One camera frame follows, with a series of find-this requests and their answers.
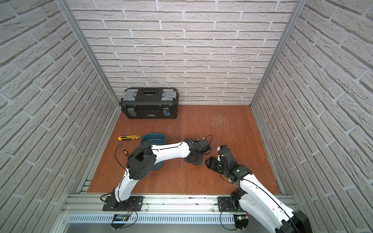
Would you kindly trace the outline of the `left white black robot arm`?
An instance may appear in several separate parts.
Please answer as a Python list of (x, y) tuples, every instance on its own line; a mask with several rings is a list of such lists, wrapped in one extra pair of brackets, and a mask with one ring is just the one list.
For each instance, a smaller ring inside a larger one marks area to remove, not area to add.
[(185, 139), (167, 145), (143, 143), (128, 156), (123, 178), (113, 190), (112, 197), (117, 203), (127, 201), (138, 181), (145, 178), (157, 163), (182, 158), (189, 164), (199, 166), (203, 157), (210, 152), (211, 146), (206, 139)]

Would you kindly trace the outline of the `teal plastic storage box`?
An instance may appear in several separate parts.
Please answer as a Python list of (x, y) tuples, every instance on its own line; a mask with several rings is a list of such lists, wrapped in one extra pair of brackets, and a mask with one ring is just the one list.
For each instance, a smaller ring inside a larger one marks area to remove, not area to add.
[[(166, 136), (162, 133), (149, 133), (141, 138), (141, 145), (143, 143), (149, 143), (151, 145), (165, 145)], [(152, 170), (160, 170), (163, 166), (163, 162), (159, 162), (153, 165)]]

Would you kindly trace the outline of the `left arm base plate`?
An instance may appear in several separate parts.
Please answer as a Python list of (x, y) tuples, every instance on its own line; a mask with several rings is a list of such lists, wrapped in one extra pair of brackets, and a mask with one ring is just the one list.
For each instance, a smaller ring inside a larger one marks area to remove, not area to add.
[(117, 202), (115, 197), (108, 196), (104, 201), (103, 211), (120, 212), (133, 209), (139, 212), (142, 208), (143, 199), (143, 196), (130, 196), (130, 198), (124, 202)]

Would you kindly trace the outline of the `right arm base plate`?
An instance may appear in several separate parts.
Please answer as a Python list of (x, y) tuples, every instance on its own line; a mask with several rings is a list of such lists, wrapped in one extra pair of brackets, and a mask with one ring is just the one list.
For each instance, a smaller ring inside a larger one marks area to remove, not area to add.
[(240, 207), (239, 201), (235, 198), (219, 196), (217, 200), (219, 212), (246, 212)]

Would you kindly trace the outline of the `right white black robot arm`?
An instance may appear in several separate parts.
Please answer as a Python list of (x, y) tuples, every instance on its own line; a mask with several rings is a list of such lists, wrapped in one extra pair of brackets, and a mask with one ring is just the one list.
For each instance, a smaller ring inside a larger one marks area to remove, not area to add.
[(237, 210), (252, 215), (271, 233), (311, 233), (309, 218), (302, 211), (294, 211), (282, 203), (256, 176), (236, 160), (210, 157), (206, 160), (208, 169), (227, 177), (238, 188), (231, 193)]

